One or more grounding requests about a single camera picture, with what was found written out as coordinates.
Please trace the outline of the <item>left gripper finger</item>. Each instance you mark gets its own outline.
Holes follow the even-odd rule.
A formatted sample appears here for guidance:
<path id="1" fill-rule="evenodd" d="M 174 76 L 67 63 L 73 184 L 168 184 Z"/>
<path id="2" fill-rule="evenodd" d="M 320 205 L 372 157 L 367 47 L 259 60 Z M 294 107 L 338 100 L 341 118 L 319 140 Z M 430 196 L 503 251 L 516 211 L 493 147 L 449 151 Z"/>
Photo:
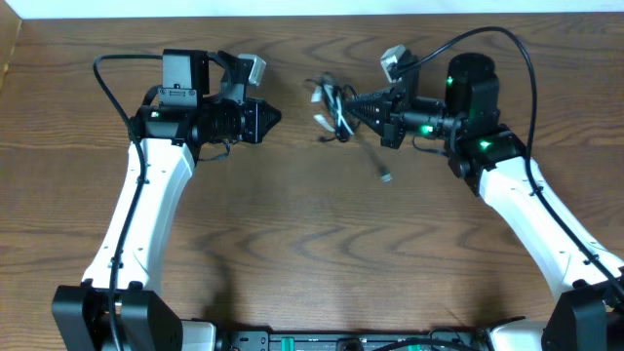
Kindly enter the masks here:
<path id="1" fill-rule="evenodd" d="M 265 99 L 259 99 L 257 101 L 258 110 L 261 116 L 264 117 L 280 117 L 281 111 L 270 103 L 268 103 Z"/>
<path id="2" fill-rule="evenodd" d="M 262 112 L 257 121 L 257 140 L 263 141 L 267 133 L 282 119 L 280 112 Z"/>

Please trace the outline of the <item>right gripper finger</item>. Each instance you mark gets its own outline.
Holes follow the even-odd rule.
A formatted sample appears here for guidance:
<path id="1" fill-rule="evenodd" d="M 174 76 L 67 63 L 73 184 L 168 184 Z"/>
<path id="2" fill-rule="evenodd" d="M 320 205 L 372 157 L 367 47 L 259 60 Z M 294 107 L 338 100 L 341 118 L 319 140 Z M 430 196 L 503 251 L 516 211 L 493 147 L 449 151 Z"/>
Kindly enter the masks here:
<path id="1" fill-rule="evenodd" d="M 384 135 L 385 107 L 381 104 L 347 104 L 343 108 L 347 131 L 354 135 L 358 126 L 364 124 L 377 135 Z"/>
<path id="2" fill-rule="evenodd" d="M 360 107 L 371 107 L 373 110 L 387 109 L 391 105 L 391 92 L 392 88 L 386 88 L 372 93 L 352 95 L 343 102 L 343 108 L 346 110 Z"/>

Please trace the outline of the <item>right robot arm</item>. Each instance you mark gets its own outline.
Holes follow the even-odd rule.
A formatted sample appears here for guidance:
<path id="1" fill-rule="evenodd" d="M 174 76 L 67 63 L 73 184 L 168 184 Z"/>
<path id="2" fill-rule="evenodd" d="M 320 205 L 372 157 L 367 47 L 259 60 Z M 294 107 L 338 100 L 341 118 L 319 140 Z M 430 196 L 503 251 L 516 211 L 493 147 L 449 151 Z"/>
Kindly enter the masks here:
<path id="1" fill-rule="evenodd" d="M 623 260 L 601 245 L 544 179 L 528 146 L 499 123 L 493 60 L 468 53 L 448 65 L 446 95 L 413 92 L 416 73 L 396 73 L 392 87 L 352 97 L 344 113 L 398 148 L 404 137 L 441 139 L 448 165 L 511 227 L 544 276 L 555 308 L 544 324 L 519 319 L 486 332 L 490 350 L 620 350 L 623 347 Z"/>

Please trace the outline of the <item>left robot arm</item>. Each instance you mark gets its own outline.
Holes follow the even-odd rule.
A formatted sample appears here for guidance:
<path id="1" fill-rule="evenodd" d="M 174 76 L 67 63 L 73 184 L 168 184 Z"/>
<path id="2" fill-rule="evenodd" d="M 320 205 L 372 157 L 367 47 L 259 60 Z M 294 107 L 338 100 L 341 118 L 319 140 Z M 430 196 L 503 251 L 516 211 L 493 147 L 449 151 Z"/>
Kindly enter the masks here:
<path id="1" fill-rule="evenodd" d="M 227 350 L 213 323 L 181 319 L 162 299 L 176 207 L 205 144 L 258 144 L 281 119 L 247 89 L 266 67 L 256 55 L 167 49 L 162 81 L 134 116 L 120 197 L 77 286 L 59 286 L 52 314 L 69 350 Z"/>

